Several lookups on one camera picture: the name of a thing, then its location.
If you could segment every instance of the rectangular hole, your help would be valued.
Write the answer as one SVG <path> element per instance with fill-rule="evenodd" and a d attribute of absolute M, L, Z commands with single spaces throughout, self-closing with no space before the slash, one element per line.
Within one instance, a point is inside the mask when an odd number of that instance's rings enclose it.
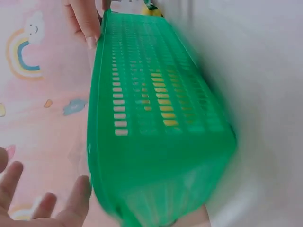
<path fill-rule="evenodd" d="M 196 117 L 196 115 L 194 113 L 184 113 L 183 114 L 186 118 L 193 118 Z"/>
<path fill-rule="evenodd" d="M 152 78 L 153 82 L 164 82 L 162 78 Z"/>
<path fill-rule="evenodd" d="M 116 94 L 113 94 L 113 97 L 114 98 L 123 98 L 123 94 L 116 93 Z"/>
<path fill-rule="evenodd" d="M 160 106 L 160 110 L 168 112 L 168 111 L 174 111 L 174 108 L 170 105 L 162 105 L 162 106 Z"/>
<path fill-rule="evenodd" d="M 179 103 L 184 106 L 191 106 L 191 102 L 189 100 L 179 100 Z"/>
<path fill-rule="evenodd" d="M 174 87 L 182 87 L 180 84 L 172 84 Z"/>
<path fill-rule="evenodd" d="M 157 98 L 169 98 L 169 95 L 166 93 L 157 93 Z"/>
<path fill-rule="evenodd" d="M 142 105 L 142 104 L 150 104 L 151 102 L 149 100 L 137 100 L 136 104 Z"/>
<path fill-rule="evenodd" d="M 127 127 L 127 121 L 115 121 L 115 127 Z"/>
<path fill-rule="evenodd" d="M 165 87 L 164 83 L 153 83 L 155 87 Z"/>
<path fill-rule="evenodd" d="M 128 130 L 127 129 L 116 129 L 115 134 L 116 134 L 116 136 L 127 136 Z"/>
<path fill-rule="evenodd" d="M 178 94 L 177 97 L 178 97 L 178 98 L 187 98 L 187 99 L 188 99 L 188 96 L 186 96 L 186 95 L 179 95 L 179 94 Z"/>
<path fill-rule="evenodd" d="M 173 83 L 179 83 L 179 82 L 180 82 L 180 81 L 177 80 L 177 79 L 170 79 L 170 81 L 173 82 Z"/>
<path fill-rule="evenodd" d="M 114 106 L 114 111 L 115 112 L 124 112 L 125 106 Z"/>
<path fill-rule="evenodd" d="M 161 113 L 163 118 L 176 118 L 174 113 Z"/>
<path fill-rule="evenodd" d="M 171 105 L 171 101 L 168 99 L 158 99 L 160 105 Z"/>
<path fill-rule="evenodd" d="M 116 99 L 116 100 L 113 100 L 113 103 L 114 103 L 114 105 L 124 105 L 125 100 Z"/>
<path fill-rule="evenodd" d="M 161 73 L 151 73 L 152 77 L 162 77 Z"/>
<path fill-rule="evenodd" d="M 115 113 L 114 114 L 114 118 L 118 119 L 118 120 L 120 120 L 120 119 L 126 119 L 126 114 L 124 114 L 124 113 L 123 114 L 122 113 L 118 113 L 118 114 Z"/>
<path fill-rule="evenodd" d="M 176 120 L 164 120 L 166 126 L 177 126 L 179 123 Z"/>
<path fill-rule="evenodd" d="M 188 111 L 188 110 L 193 110 L 192 107 L 187 107 L 187 106 L 183 106 L 183 107 L 181 107 L 181 109 L 182 109 L 182 110 L 186 110 L 186 111 Z"/>
<path fill-rule="evenodd" d="M 183 90 L 183 89 L 175 89 L 175 91 L 176 91 L 176 92 L 180 92 L 180 93 L 185 92 L 185 90 Z"/>
<path fill-rule="evenodd" d="M 166 88 L 155 88 L 156 92 L 167 92 Z"/>
<path fill-rule="evenodd" d="M 122 92 L 122 88 L 120 88 L 120 87 L 114 87 L 113 91 L 114 92 Z"/>

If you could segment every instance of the yellow object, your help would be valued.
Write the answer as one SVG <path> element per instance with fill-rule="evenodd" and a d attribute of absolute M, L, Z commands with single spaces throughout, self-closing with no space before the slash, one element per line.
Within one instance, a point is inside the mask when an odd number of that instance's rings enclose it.
<path fill-rule="evenodd" d="M 159 9 L 149 10 L 146 5 L 143 5 L 141 14 L 146 16 L 162 17 L 162 13 Z"/>
<path fill-rule="evenodd" d="M 46 103 L 44 104 L 44 108 L 49 108 L 52 106 L 52 104 L 53 104 L 53 101 L 51 99 L 48 99 L 46 101 Z"/>
<path fill-rule="evenodd" d="M 5 113 L 5 106 L 4 104 L 0 103 L 0 117 L 4 117 Z"/>

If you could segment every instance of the plastic basket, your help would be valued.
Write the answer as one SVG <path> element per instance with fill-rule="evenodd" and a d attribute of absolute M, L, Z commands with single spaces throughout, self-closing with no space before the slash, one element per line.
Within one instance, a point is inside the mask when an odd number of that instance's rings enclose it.
<path fill-rule="evenodd" d="M 236 148 L 199 71 L 161 17 L 106 12 L 92 76 L 88 160 L 123 227 L 160 227 L 209 198 Z"/>

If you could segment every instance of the finger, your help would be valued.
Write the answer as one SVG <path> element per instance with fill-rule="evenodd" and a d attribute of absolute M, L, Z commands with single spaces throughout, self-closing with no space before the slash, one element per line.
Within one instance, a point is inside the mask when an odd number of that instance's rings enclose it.
<path fill-rule="evenodd" d="M 65 227 L 81 227 L 89 210 L 91 186 L 87 176 L 81 176 L 76 181 L 65 209 L 56 219 Z"/>
<path fill-rule="evenodd" d="M 0 207 L 5 211 L 9 210 L 9 206 L 14 197 L 17 184 L 23 172 L 23 165 L 20 162 L 14 162 L 8 168 L 6 174 L 0 183 Z"/>
<path fill-rule="evenodd" d="M 69 0 L 79 26 L 90 48 L 96 46 L 101 36 L 95 0 Z"/>
<path fill-rule="evenodd" d="M 39 206 L 35 209 L 32 219 L 50 218 L 57 202 L 57 197 L 52 194 L 46 194 L 41 200 Z"/>
<path fill-rule="evenodd" d="M 104 11 L 108 10 L 110 8 L 112 0 L 102 0 L 102 9 Z"/>
<path fill-rule="evenodd" d="M 4 148 L 0 148 L 0 173 L 2 173 L 8 165 L 9 156 Z"/>
<path fill-rule="evenodd" d="M 86 38 L 84 33 L 82 32 L 80 25 L 76 19 L 76 15 L 71 5 L 69 4 L 69 0 L 63 0 L 63 11 L 67 18 L 68 24 L 71 27 L 71 31 L 73 35 L 79 40 L 86 42 Z"/>

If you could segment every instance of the hand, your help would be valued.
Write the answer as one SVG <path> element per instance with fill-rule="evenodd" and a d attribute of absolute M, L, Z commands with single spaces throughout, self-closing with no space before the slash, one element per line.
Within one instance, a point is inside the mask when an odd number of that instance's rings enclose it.
<path fill-rule="evenodd" d="M 95 0 L 62 0 L 63 10 L 74 35 L 95 48 L 101 35 L 99 15 Z M 111 0 L 102 0 L 103 10 L 110 7 Z"/>
<path fill-rule="evenodd" d="M 0 172 L 7 166 L 7 154 L 0 148 Z M 21 177 L 23 165 L 20 162 L 12 163 L 0 182 L 0 223 L 2 227 L 82 227 L 89 210 L 91 187 L 89 178 L 78 178 L 63 211 L 56 218 L 50 218 L 56 196 L 46 194 L 34 211 L 31 221 L 14 221 L 8 215 L 16 186 Z"/>

